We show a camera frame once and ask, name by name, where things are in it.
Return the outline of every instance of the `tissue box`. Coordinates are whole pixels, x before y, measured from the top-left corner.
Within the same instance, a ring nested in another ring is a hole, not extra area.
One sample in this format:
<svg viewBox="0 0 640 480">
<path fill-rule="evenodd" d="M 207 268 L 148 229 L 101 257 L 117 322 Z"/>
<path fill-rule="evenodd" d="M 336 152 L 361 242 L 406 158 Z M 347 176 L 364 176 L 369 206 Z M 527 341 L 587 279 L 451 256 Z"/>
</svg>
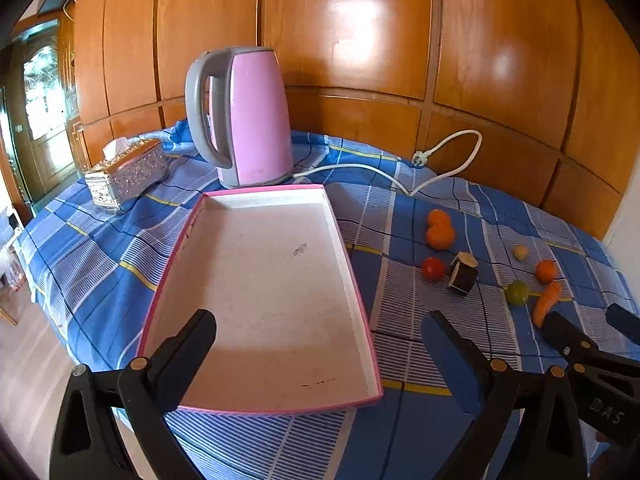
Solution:
<svg viewBox="0 0 640 480">
<path fill-rule="evenodd" d="M 159 139 L 137 140 L 111 160 L 84 174 L 95 205 L 122 212 L 127 201 L 162 180 L 169 167 Z"/>
</svg>

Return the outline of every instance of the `orange carrot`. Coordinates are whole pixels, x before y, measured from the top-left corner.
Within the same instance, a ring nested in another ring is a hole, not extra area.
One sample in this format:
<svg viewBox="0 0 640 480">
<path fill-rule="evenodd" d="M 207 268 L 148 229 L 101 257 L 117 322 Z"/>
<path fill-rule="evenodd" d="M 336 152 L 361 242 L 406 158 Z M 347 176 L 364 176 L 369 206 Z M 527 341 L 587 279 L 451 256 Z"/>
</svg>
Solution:
<svg viewBox="0 0 640 480">
<path fill-rule="evenodd" d="M 536 301 L 536 306 L 534 307 L 533 314 L 531 315 L 531 319 L 535 326 L 538 328 L 542 327 L 545 316 L 558 302 L 560 294 L 562 294 L 562 285 L 560 285 L 560 282 L 551 282 L 545 287 L 545 290 L 540 294 L 540 297 Z"/>
</svg>

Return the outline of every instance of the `white tray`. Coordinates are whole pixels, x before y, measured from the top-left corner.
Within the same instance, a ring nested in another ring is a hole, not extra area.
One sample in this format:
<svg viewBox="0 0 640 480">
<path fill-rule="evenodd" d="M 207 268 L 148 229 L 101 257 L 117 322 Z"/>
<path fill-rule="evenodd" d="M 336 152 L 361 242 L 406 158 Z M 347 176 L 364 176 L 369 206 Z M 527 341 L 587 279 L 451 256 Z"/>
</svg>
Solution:
<svg viewBox="0 0 640 480">
<path fill-rule="evenodd" d="M 375 402 L 380 375 L 362 299 L 322 186 L 206 194 L 153 298 L 138 355 L 198 309 L 218 335 L 182 405 L 221 413 Z"/>
</svg>

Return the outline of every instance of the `white tissue paper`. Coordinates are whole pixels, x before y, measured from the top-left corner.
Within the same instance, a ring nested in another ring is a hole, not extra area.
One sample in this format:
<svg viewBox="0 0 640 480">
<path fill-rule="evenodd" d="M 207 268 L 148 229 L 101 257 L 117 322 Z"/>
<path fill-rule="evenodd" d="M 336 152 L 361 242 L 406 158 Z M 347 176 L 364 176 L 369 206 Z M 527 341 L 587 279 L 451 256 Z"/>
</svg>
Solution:
<svg viewBox="0 0 640 480">
<path fill-rule="evenodd" d="M 113 139 L 107 144 L 102 152 L 104 153 L 104 160 L 113 160 L 122 152 L 124 152 L 131 145 L 131 141 L 127 137 L 118 137 Z"/>
</svg>

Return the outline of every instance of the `blue plaid tablecloth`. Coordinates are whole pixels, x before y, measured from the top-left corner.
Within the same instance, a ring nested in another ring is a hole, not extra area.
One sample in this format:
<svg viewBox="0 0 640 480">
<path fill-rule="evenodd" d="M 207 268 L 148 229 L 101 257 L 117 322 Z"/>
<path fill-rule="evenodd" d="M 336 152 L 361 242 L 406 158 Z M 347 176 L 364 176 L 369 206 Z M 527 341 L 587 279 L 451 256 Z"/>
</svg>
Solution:
<svg viewBox="0 0 640 480">
<path fill-rule="evenodd" d="M 297 171 L 358 162 L 395 176 L 408 189 L 433 176 L 378 149 L 333 137 L 293 133 Z M 564 359 L 536 333 L 530 310 L 510 309 L 513 280 L 534 293 L 540 258 L 556 261 L 563 286 L 559 309 L 609 352 L 640 349 L 605 321 L 613 301 L 636 315 L 624 277 L 599 241 L 503 192 L 448 178 L 416 198 L 358 169 L 327 170 L 297 183 L 325 184 L 369 315 L 385 394 L 373 407 L 301 416 L 221 416 L 177 410 L 166 416 L 178 440 L 209 479 L 427 479 L 466 430 L 470 417 L 455 405 L 420 342 L 420 321 L 439 309 L 487 357 L 542 372 Z M 170 176 L 121 216 L 92 203 L 80 180 L 28 224 L 17 243 L 33 292 L 76 362 L 93 370 L 133 357 L 148 306 L 172 247 L 199 194 L 221 186 L 198 156 L 174 156 Z M 426 216 L 447 208 L 457 237 L 450 251 L 425 245 Z M 519 262 L 516 244 L 529 249 Z M 428 283 L 420 264 L 430 255 L 448 264 L 459 251 L 479 262 L 466 298 L 444 283 Z M 518 424 L 515 413 L 486 477 L 494 478 Z M 583 426 L 589 457 L 599 444 Z"/>
</svg>

